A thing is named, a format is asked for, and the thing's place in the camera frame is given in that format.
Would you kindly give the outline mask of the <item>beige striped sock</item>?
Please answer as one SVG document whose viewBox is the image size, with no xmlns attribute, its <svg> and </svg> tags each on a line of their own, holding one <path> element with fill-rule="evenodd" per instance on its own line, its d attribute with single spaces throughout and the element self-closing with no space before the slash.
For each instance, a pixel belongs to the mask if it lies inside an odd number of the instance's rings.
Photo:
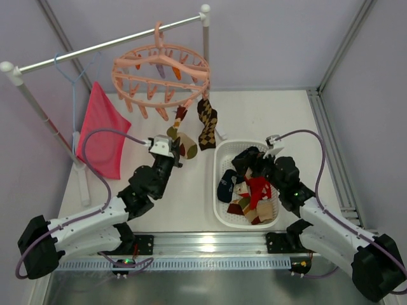
<svg viewBox="0 0 407 305">
<path fill-rule="evenodd" d="M 276 219 L 277 209 L 271 199 L 259 200 L 253 209 L 250 203 L 250 197 L 233 200 L 228 206 L 227 213 L 244 216 L 251 225 L 266 224 Z"/>
</svg>

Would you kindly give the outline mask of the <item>dark striped sock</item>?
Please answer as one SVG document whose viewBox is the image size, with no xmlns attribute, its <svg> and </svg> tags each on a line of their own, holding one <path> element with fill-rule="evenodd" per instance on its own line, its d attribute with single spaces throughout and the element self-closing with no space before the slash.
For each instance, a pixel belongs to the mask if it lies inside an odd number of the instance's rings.
<svg viewBox="0 0 407 305">
<path fill-rule="evenodd" d="M 171 137 L 172 140 L 179 140 L 180 155 L 184 159 L 193 159 L 198 153 L 197 143 L 185 133 L 179 131 L 179 127 L 187 112 L 185 107 L 179 106 L 177 108 L 174 124 L 168 128 L 167 135 Z"/>
</svg>

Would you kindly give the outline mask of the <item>navy patterned sock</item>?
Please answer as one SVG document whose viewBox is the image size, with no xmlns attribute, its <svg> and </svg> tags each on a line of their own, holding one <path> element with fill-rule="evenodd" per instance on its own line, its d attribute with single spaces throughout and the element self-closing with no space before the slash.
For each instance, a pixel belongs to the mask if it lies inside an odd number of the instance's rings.
<svg viewBox="0 0 407 305">
<path fill-rule="evenodd" d="M 244 177 L 239 175 L 236 171 L 228 169 L 225 171 L 219 184 L 217 185 L 217 198 L 223 203 L 229 203 L 233 196 L 233 189 L 236 184 L 244 181 Z"/>
</svg>

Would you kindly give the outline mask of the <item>navy sock red toe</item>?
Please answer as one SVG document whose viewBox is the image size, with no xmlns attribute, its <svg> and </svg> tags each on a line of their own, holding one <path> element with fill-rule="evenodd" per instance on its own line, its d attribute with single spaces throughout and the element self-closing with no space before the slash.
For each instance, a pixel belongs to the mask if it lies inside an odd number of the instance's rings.
<svg viewBox="0 0 407 305">
<path fill-rule="evenodd" d="M 257 147 L 255 147 L 255 146 L 251 146 L 251 147 L 245 149 L 244 151 L 242 151 L 241 153 L 244 154 L 244 153 L 246 153 L 246 152 L 248 152 L 248 151 L 256 151 L 256 152 L 259 152 L 259 153 L 260 153 L 259 149 L 258 149 Z M 245 175 L 242 175 L 242 176 L 244 177 L 244 181 L 243 181 L 242 183 L 240 183 L 240 184 L 236 184 L 236 185 L 235 185 L 235 190 L 236 190 L 239 194 L 242 194 L 242 193 L 249 193 L 248 188 L 247 188 L 247 184 L 246 184 L 246 182 L 245 182 L 245 178 L 247 178 L 247 179 L 251 179 L 251 178 L 252 178 L 252 170 L 253 170 L 253 167 L 252 167 L 252 168 L 248 168 L 247 171 L 246 171 L 246 174 L 245 174 Z"/>
</svg>

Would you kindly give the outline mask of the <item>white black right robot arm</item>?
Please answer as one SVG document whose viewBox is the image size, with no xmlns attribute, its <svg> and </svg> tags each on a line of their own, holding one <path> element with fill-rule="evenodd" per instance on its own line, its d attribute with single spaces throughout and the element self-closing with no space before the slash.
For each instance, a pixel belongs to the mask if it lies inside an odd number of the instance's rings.
<svg viewBox="0 0 407 305">
<path fill-rule="evenodd" d="M 279 193 L 282 206 L 298 220 L 287 232 L 300 245 L 321 254 L 348 274 L 360 293 L 372 302 L 398 294 L 406 281 L 406 268 L 396 242 L 387 234 L 375 235 L 356 226 L 324 206 L 316 191 L 300 180 L 291 157 L 267 156 L 249 151 L 235 157 L 233 166 L 241 175 L 251 170 Z"/>
</svg>

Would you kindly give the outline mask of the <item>brown yellow argyle sock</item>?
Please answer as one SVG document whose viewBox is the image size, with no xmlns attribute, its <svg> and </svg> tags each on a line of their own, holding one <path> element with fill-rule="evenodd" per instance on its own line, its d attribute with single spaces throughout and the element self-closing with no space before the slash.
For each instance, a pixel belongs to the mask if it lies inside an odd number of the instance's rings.
<svg viewBox="0 0 407 305">
<path fill-rule="evenodd" d="M 201 151 L 216 147 L 215 129 L 217 125 L 217 111 L 211 106 L 209 100 L 201 99 L 197 105 L 198 118 L 203 129 L 198 136 Z"/>
</svg>

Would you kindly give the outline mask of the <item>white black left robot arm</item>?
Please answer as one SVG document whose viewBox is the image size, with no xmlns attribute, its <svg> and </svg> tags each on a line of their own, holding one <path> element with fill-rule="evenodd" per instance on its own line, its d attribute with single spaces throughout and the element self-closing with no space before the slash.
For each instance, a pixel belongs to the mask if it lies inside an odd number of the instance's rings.
<svg viewBox="0 0 407 305">
<path fill-rule="evenodd" d="M 153 165 L 138 167 L 128 186 L 116 196 L 109 195 L 104 204 L 59 219 L 32 218 L 17 242 L 21 253 L 17 278 L 42 278 L 76 256 L 130 251 L 134 234 L 128 222 L 144 215 L 163 197 L 172 169 L 182 166 L 179 146 L 179 140 L 153 138 L 149 147 Z"/>
</svg>

